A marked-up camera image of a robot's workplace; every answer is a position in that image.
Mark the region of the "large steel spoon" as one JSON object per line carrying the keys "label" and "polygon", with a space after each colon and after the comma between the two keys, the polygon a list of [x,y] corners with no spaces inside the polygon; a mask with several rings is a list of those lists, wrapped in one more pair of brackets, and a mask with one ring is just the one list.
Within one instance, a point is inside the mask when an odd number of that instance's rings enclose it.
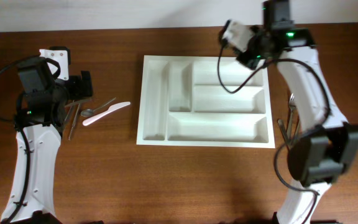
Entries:
{"label": "large steel spoon", "polygon": [[300,126],[301,126],[301,123],[300,123],[300,119],[298,118],[298,121],[297,121],[297,124],[296,124],[296,129],[295,129],[292,141],[291,141],[292,144],[294,144],[295,139],[298,136],[298,133],[300,132]]}

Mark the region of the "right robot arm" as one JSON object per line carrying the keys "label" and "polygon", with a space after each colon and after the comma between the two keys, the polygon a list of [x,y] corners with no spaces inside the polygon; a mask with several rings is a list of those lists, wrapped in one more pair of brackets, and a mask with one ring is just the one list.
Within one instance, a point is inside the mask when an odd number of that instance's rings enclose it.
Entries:
{"label": "right robot arm", "polygon": [[257,73],[276,64],[290,91],[301,133],[288,147],[292,177],[273,223],[310,223],[322,196],[351,167],[358,150],[358,124],[351,124],[336,106],[318,61],[316,44],[307,28],[297,28],[289,1],[265,1],[264,24],[249,28],[237,46],[237,60]]}

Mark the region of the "steel fork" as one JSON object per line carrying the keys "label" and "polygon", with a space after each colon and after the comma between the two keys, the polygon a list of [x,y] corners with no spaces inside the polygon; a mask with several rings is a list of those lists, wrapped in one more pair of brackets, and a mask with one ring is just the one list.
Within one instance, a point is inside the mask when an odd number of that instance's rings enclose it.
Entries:
{"label": "steel fork", "polygon": [[293,124],[293,114],[296,110],[296,104],[295,104],[295,96],[292,93],[288,100],[288,109],[289,109],[289,115],[288,115],[288,124],[287,124],[287,136],[290,139],[291,138],[291,131],[292,131],[292,124]]}
{"label": "steel fork", "polygon": [[285,145],[287,147],[287,150],[289,151],[290,150],[290,140],[288,138],[288,135],[287,135],[287,131],[285,129],[285,125],[284,125],[284,122],[282,119],[278,119],[277,120],[277,124],[278,124],[278,127],[280,129],[280,132],[282,134],[282,137],[283,137],[283,140],[285,141]]}

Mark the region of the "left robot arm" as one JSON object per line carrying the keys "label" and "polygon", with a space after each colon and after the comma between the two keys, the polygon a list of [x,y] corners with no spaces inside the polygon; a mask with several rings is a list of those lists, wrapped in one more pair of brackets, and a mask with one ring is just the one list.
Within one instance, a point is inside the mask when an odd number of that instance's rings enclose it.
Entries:
{"label": "left robot arm", "polygon": [[17,64],[23,92],[16,101],[17,160],[1,223],[58,223],[53,205],[55,161],[70,100],[92,96],[89,72],[71,77],[66,53]]}

